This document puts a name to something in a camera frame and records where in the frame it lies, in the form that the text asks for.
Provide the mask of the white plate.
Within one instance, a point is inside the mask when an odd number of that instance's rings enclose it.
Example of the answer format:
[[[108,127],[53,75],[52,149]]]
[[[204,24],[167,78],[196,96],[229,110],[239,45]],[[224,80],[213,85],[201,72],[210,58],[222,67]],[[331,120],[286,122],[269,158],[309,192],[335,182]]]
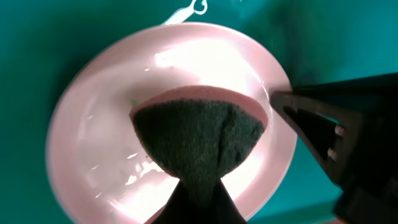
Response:
[[[99,54],[69,85],[47,136],[52,189],[75,223],[150,223],[178,180],[141,147],[129,112],[164,91],[210,85],[256,99],[269,119],[250,156],[223,183],[245,219],[274,194],[297,135],[271,108],[289,90],[274,56],[252,38],[201,22],[162,25],[130,35]]]

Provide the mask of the red green scrub sponge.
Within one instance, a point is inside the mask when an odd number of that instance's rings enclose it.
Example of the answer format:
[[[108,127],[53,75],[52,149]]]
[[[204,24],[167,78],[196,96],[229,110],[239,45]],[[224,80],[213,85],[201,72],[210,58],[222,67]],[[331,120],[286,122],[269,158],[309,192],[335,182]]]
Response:
[[[209,206],[216,183],[246,160],[268,123],[253,98],[204,85],[165,91],[129,116],[150,158],[199,207]]]

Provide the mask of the teal plastic tray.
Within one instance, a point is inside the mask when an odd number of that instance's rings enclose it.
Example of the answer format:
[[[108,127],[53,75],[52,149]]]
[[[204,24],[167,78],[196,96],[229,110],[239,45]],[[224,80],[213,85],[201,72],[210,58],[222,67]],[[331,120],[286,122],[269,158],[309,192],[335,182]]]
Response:
[[[1,222],[68,223],[45,168],[52,111],[69,81],[115,41],[188,1],[1,2]],[[294,87],[397,71],[396,0],[209,1],[211,22],[260,42]]]

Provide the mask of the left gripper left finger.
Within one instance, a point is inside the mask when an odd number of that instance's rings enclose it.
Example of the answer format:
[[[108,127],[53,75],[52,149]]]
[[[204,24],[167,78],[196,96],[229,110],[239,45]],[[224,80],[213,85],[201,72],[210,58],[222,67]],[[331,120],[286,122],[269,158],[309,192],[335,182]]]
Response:
[[[192,221],[193,204],[180,180],[167,203],[150,218],[151,224],[189,224]]]

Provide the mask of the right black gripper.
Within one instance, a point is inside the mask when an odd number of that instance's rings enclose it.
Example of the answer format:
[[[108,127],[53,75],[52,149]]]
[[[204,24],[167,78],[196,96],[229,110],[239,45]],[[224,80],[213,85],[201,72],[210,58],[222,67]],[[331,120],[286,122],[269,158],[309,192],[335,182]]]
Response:
[[[271,94],[342,193],[346,223],[397,223],[397,75],[359,78]]]

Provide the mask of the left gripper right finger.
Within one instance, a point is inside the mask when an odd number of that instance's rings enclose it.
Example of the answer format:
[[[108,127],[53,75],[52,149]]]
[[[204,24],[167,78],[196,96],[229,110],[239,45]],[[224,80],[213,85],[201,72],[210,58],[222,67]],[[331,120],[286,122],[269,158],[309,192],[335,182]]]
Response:
[[[221,180],[213,192],[213,216],[216,224],[247,224]]]

